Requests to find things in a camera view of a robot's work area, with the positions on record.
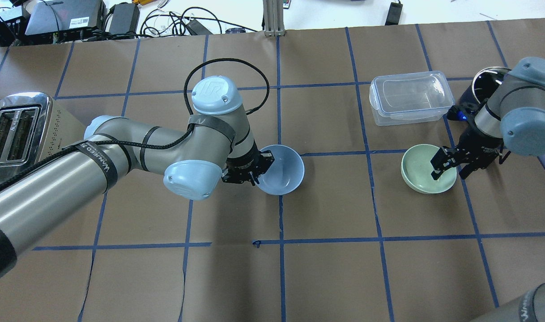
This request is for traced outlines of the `grey laptop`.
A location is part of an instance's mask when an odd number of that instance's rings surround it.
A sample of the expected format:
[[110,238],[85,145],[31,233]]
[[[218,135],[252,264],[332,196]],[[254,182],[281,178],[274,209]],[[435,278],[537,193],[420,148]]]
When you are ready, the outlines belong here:
[[103,0],[41,0],[30,14],[25,35],[64,35],[102,29],[105,14]]

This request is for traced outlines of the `black power adapter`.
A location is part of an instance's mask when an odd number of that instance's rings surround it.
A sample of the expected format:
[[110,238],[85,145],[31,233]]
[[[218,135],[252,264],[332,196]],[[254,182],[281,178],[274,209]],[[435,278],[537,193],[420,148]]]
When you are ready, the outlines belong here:
[[401,14],[403,12],[403,4],[401,0],[391,2],[387,11],[385,25],[398,25],[400,23]]

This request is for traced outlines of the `dark blue saucepan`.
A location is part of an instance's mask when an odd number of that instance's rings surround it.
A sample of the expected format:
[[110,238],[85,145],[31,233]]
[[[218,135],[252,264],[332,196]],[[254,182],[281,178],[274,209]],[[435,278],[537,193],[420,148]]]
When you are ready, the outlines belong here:
[[511,69],[508,68],[486,68],[480,71],[472,81],[469,89],[461,97],[461,103],[475,102],[479,110],[486,104],[487,100],[503,82],[504,75]]

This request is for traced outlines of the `clear plastic container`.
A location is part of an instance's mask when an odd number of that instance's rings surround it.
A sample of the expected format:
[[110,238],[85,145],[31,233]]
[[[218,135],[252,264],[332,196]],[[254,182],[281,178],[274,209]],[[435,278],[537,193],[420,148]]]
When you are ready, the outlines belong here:
[[434,122],[456,103],[441,71],[377,76],[370,84],[369,100],[380,127]]

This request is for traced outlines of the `blue bowl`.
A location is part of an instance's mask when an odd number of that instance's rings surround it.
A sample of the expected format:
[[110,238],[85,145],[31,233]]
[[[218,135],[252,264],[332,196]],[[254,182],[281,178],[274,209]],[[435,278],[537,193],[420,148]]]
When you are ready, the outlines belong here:
[[274,144],[264,147],[274,161],[266,173],[260,175],[257,187],[269,195],[287,195],[297,189],[305,175],[304,161],[291,147]]

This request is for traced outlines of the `silver toaster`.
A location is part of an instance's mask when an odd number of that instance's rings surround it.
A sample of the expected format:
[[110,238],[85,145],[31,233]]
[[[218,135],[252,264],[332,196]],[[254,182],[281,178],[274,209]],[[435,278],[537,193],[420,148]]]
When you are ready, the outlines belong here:
[[0,184],[83,138],[86,126],[50,95],[0,100]]

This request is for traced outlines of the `aluminium frame post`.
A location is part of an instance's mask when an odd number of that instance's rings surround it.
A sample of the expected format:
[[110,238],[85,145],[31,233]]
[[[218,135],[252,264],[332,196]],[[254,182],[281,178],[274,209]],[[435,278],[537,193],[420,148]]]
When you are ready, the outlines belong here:
[[285,35],[284,25],[284,1],[263,0],[264,4],[264,35],[280,37]]

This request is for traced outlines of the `green bowl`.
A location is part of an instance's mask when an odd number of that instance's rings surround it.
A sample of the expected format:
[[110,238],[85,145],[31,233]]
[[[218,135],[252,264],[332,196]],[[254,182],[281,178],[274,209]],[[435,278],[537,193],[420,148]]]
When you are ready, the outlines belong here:
[[404,183],[412,190],[427,194],[440,194],[448,191],[456,182],[455,168],[445,171],[437,180],[432,177],[434,167],[431,160],[439,147],[431,144],[418,144],[407,149],[400,163],[400,173]]

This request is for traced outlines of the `black power brick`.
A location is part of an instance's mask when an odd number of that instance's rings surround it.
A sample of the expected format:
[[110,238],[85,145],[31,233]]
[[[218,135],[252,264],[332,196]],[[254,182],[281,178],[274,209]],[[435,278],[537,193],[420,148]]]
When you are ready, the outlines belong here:
[[140,15],[138,4],[119,3],[109,9],[107,31],[110,34],[135,34]]

